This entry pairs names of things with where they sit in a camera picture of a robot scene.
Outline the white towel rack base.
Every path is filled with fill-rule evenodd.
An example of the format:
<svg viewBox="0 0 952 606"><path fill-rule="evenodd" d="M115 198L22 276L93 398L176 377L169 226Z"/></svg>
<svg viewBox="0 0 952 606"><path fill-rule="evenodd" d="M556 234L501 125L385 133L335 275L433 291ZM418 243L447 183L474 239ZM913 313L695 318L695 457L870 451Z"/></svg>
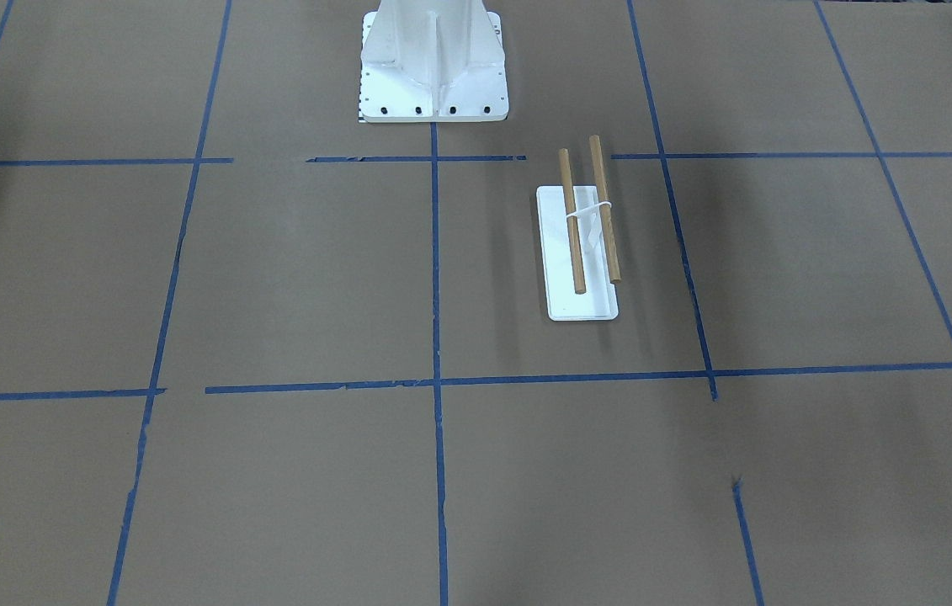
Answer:
<svg viewBox="0 0 952 606"><path fill-rule="evenodd" d="M595 185L573 188L576 211L566 213L564 191L560 185L540 185L535 191L540 230L542 276L544 276L546 315L553 322L613 321L619 307L615 286L610 279L603 234L602 214L610 202L601 200ZM576 292L573 280L571 241L567 222L575 218L581 266L586 291Z"/></svg>

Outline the wooden rack rod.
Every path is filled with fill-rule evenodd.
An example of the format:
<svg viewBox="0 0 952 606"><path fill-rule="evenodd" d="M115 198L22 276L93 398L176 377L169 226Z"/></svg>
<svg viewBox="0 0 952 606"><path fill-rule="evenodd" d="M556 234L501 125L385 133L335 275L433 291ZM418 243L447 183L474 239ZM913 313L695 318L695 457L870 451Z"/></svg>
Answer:
<svg viewBox="0 0 952 606"><path fill-rule="evenodd" d="M600 139L599 135L591 135L588 137L588 149L590 149L592 155L593 176L596 195L598 196L600 230L602 230L605 247L608 279L611 284L621 284L623 276L620 267L617 237L615 237L613 204L610 202L605 152L602 139Z"/></svg>
<svg viewBox="0 0 952 606"><path fill-rule="evenodd" d="M559 169L561 176L561 192L563 192L566 234L569 246L569 261L571 261L573 292L583 295L587 292L586 271L584 271L581 238L579 233L577 202L573 188L571 154L567 148L559 149Z"/></svg>

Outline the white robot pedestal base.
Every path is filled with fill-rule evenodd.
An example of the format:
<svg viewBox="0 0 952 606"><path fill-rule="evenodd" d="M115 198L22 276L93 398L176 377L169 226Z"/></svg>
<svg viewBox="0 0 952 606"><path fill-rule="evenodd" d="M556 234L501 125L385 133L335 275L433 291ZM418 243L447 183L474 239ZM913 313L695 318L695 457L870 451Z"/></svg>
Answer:
<svg viewBox="0 0 952 606"><path fill-rule="evenodd" d="M483 1L382 1L365 13L361 34L361 122L508 117L502 20Z"/></svg>

